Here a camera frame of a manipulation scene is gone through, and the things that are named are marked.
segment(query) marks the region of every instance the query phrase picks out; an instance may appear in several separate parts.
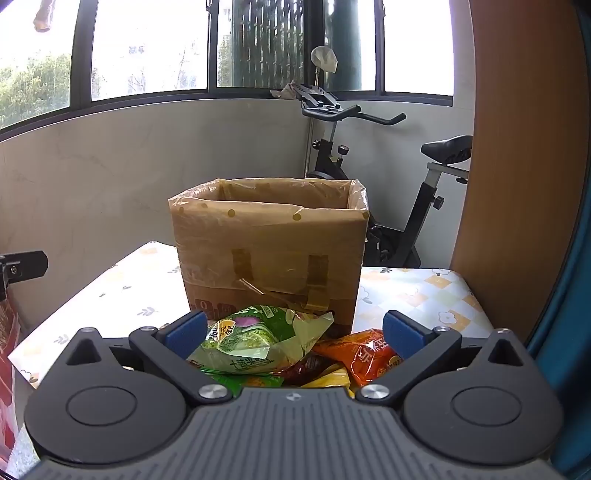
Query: blue fabric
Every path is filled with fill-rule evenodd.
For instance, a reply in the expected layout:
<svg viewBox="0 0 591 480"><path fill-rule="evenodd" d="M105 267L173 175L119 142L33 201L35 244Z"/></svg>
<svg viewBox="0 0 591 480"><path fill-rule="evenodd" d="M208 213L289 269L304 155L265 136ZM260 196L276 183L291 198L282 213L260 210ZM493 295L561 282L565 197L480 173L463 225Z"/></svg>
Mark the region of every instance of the blue fabric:
<svg viewBox="0 0 591 480"><path fill-rule="evenodd" d="M591 17L579 11L591 78ZM564 407L552 463L570 479L591 479L591 178L563 273L528 349Z"/></svg>

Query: metal screw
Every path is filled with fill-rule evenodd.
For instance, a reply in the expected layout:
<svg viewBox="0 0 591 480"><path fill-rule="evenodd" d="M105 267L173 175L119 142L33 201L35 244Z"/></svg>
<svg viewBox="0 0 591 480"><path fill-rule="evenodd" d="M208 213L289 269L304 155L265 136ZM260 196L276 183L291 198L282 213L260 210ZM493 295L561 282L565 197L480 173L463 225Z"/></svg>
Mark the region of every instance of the metal screw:
<svg viewBox="0 0 591 480"><path fill-rule="evenodd" d="M390 390L388 387L380 384L369 384L365 385L361 389L361 396L363 398L373 398L374 400L379 400L380 398L386 398L390 395Z"/></svg>
<svg viewBox="0 0 591 480"><path fill-rule="evenodd" d="M204 385L199 389L199 395L203 398L214 400L216 398L223 398L228 394L228 389L220 384Z"/></svg>

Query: bike seat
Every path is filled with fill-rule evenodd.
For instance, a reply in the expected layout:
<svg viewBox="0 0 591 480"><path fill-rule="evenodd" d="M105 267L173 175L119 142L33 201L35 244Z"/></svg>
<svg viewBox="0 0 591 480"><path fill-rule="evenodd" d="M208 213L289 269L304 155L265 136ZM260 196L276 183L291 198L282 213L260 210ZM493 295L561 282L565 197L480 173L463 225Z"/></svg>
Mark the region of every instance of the bike seat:
<svg viewBox="0 0 591 480"><path fill-rule="evenodd" d="M449 140L425 143L421 153L443 165L460 163L472 156L472 136L460 135Z"/></svg>

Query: window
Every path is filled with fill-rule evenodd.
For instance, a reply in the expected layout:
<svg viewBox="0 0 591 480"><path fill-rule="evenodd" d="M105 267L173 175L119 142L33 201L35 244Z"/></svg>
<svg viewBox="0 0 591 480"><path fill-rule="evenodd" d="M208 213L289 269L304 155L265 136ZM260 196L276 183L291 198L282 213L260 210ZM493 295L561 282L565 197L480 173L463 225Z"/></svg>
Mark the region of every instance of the window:
<svg viewBox="0 0 591 480"><path fill-rule="evenodd" d="M448 0L383 0L386 91L453 95Z"/></svg>
<svg viewBox="0 0 591 480"><path fill-rule="evenodd" d="M39 3L0 0L0 141L141 103L271 98L315 81L319 45L339 61L319 86L341 99L452 104L449 0L56 0L38 16Z"/></svg>
<svg viewBox="0 0 591 480"><path fill-rule="evenodd" d="M203 1L99 0L92 99L206 89L208 25Z"/></svg>
<svg viewBox="0 0 591 480"><path fill-rule="evenodd" d="M375 90L375 13L372 0L324 0L324 45L335 51L327 90Z"/></svg>
<svg viewBox="0 0 591 480"><path fill-rule="evenodd" d="M302 82L303 5L304 0L219 0L217 86L282 89L292 80Z"/></svg>
<svg viewBox="0 0 591 480"><path fill-rule="evenodd" d="M42 33L33 26L38 1L14 1L0 14L0 128L70 105L79 1L56 2Z"/></svg>

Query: white wall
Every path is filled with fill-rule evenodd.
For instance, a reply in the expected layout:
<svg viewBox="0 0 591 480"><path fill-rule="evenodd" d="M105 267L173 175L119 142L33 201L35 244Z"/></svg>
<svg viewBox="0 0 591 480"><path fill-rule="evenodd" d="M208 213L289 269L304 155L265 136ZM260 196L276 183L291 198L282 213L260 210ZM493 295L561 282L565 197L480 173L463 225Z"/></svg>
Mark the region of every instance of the white wall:
<svg viewBox="0 0 591 480"><path fill-rule="evenodd" d="M301 176L298 102L196 100L97 113L0 143L0 252L42 249L44 278L14 285L29 326L153 239L167 199L217 177Z"/></svg>
<svg viewBox="0 0 591 480"><path fill-rule="evenodd" d="M339 123L335 145L351 151L343 163L350 178L361 180L368 191L369 206L384 225L404 229L427 174L427 162L420 153L423 143L457 135L472 134L474 127L475 67L472 20L468 0L450 0L454 49L453 107L398 102L358 103L371 115L392 118L400 112L407 119L393 127L357 119ZM330 134L327 125L326 138ZM311 166L314 166L316 152ZM469 168L469 162L458 165ZM466 186L449 176L441 178L437 194L445 198L441 210L431 209L417 240L423 267L447 268L452 259L462 215Z"/></svg>
<svg viewBox="0 0 591 480"><path fill-rule="evenodd" d="M350 119L337 130L351 147L346 171L368 188L375 216L396 228L426 174L421 144L472 132L468 0L450 4L454 106L362 102L367 113L408 118L394 127ZM42 322L143 243L172 244L172 195L217 177L301 176L307 122L299 102L196 100L97 113L0 142L0 252L43 249L50 263L44 278L14 285L25 323ZM449 265L464 192L442 179L445 205L430 212L417 243L424 266Z"/></svg>

